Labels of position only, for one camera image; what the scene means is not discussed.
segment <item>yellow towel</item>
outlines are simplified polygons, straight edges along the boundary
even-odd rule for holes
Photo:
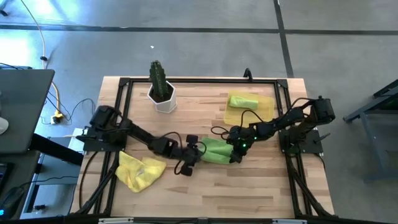
[[[148,157],[143,157],[140,161],[120,151],[119,167],[116,169],[116,175],[133,192],[138,193],[155,182],[162,175],[165,168],[165,162]]]

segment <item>white hexagonal pot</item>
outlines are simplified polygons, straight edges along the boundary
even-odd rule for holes
[[[152,99],[152,97],[150,97],[150,95],[149,95],[153,89],[152,85],[149,88],[147,96],[155,104],[155,108],[157,111],[162,112],[162,113],[171,113],[177,107],[177,97],[175,96],[174,86],[171,85],[168,81],[166,81],[166,83],[173,88],[173,94],[169,100],[167,100],[165,102],[161,102],[161,103],[156,103],[156,101],[154,101],[154,99]]]

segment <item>butcher block tabletop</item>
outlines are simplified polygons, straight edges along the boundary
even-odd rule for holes
[[[114,106],[120,77],[104,77],[99,93],[99,105]],[[304,80],[288,78],[290,100],[307,97]],[[212,126],[231,126],[223,121],[226,100],[230,90],[244,91],[275,98],[270,84],[250,83],[172,83],[176,88],[177,108],[170,114],[157,112],[147,97],[150,83],[134,83],[128,118],[154,136],[176,131],[183,141],[188,134],[221,139],[210,132]],[[284,111],[286,105],[281,91]],[[120,110],[124,108],[123,93]],[[275,103],[274,117],[277,117]],[[143,143],[128,137],[125,153],[137,159],[153,157],[167,163],[164,173],[140,193],[132,192],[117,180],[112,217],[210,217],[210,218],[293,218],[289,180],[284,155],[280,151],[277,134],[267,141],[255,142],[243,157],[242,163],[229,165],[199,162],[193,175],[175,175],[177,160],[155,156]],[[98,186],[104,152],[92,160],[84,179],[81,197],[83,204]],[[85,155],[81,175],[92,152]],[[326,211],[333,213],[328,183],[321,160],[311,154],[302,156],[308,188]],[[79,209],[78,184],[71,212]],[[104,190],[101,212],[108,198]],[[304,211],[303,197],[298,190],[300,208]]]

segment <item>concrete floor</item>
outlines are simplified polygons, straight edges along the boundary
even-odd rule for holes
[[[271,0],[25,0],[41,24],[115,27],[215,27],[277,29]],[[397,1],[280,0],[286,29],[398,30]],[[0,24],[32,24],[19,1],[6,7]],[[172,32],[44,32],[48,68],[55,70],[62,103],[72,110],[84,99],[98,99],[105,75],[148,75],[159,59],[168,75],[240,77],[246,67],[255,77],[287,77],[279,34]],[[343,218],[395,223],[398,181],[371,184],[374,161],[360,122],[342,117],[397,78],[397,36],[288,35],[294,76],[304,78],[308,95],[331,98],[337,118],[319,129],[335,213]],[[1,30],[0,62],[40,68],[40,35],[34,30]],[[79,106],[72,125],[38,124],[43,136],[71,134],[91,117]],[[42,112],[49,121],[54,109]]]

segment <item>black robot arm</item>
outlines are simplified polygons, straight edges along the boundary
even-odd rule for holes
[[[128,135],[145,144],[154,154],[184,161],[181,167],[183,175],[192,175],[192,167],[202,155],[197,148],[198,136],[188,135],[187,146],[178,146],[178,142],[174,139],[151,135],[130,119],[120,116],[120,112],[111,106],[99,106],[90,124],[88,134],[77,136],[77,139],[83,142],[100,141],[102,144],[118,145]]]
[[[306,117],[304,109],[311,106],[310,114]],[[291,126],[286,134],[285,140],[288,145],[298,144],[305,140],[306,135],[314,127],[328,124],[335,119],[330,99],[321,96],[318,99],[308,100],[304,105],[289,109],[284,115],[274,118],[269,122],[258,122],[249,124],[248,128],[233,126],[226,139],[228,144],[233,145],[230,162],[242,161],[248,149],[256,141],[265,141],[275,132]]]

